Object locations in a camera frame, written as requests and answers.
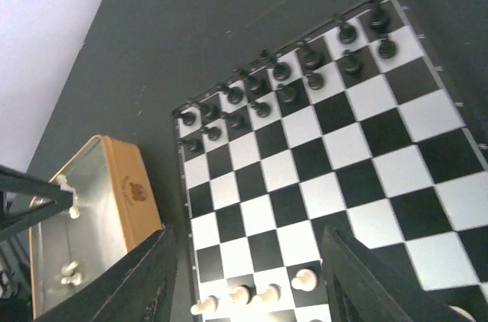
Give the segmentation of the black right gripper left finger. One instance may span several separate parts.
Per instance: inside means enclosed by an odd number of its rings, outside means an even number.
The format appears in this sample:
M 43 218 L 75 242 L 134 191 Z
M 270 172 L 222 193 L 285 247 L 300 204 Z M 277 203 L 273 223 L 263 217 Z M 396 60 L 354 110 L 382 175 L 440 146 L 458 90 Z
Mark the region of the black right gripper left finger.
M 155 231 L 37 321 L 169 321 L 177 271 L 173 227 Z

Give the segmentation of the white chess piece passed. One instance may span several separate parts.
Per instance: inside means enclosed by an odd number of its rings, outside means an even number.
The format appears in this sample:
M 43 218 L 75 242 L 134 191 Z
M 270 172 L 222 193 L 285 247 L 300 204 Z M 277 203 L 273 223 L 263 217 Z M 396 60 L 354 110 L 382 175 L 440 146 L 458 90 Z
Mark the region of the white chess piece passed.
M 72 219 L 79 218 L 80 210 L 79 210 L 79 206 L 77 205 L 79 197 L 76 193 L 75 188 L 68 183 L 66 176 L 63 174 L 60 174 L 56 177 L 56 182 L 60 186 L 61 190 L 72 193 L 72 205 L 69 208 L 69 216 Z

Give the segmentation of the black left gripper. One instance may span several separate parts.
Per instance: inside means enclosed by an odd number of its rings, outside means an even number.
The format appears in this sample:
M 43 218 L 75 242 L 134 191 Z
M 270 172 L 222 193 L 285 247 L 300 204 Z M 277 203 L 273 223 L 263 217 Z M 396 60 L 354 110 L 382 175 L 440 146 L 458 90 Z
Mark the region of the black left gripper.
M 72 193 L 56 183 L 1 166 L 1 241 L 66 211 Z

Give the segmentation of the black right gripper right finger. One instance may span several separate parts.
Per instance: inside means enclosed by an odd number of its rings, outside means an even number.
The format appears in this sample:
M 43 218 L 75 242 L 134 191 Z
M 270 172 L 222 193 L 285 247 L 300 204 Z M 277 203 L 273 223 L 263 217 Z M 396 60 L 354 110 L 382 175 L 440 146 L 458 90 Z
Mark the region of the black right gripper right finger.
M 332 321 L 468 321 L 375 256 L 326 226 L 320 247 Z

